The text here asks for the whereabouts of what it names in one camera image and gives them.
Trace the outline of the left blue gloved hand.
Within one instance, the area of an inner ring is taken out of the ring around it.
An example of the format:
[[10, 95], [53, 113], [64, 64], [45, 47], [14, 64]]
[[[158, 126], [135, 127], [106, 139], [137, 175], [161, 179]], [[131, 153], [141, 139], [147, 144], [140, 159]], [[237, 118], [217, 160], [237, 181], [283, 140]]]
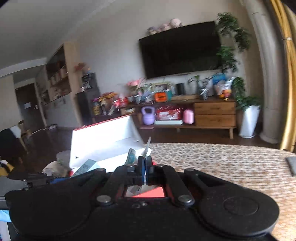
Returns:
[[10, 213], [8, 210], [0, 210], [0, 221], [11, 222]]

